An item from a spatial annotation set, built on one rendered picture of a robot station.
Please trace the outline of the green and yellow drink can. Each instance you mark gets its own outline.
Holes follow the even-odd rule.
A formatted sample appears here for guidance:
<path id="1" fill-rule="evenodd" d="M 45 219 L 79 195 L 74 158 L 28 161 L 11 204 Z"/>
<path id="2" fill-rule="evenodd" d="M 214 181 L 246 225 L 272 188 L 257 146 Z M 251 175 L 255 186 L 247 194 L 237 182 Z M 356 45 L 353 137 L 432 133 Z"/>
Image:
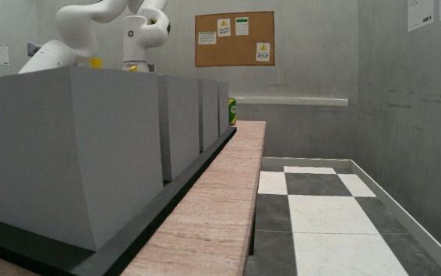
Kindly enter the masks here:
<path id="1" fill-rule="evenodd" d="M 233 126 L 236 123 L 236 100 L 234 97 L 229 97 L 228 102 L 229 102 L 229 125 Z"/>

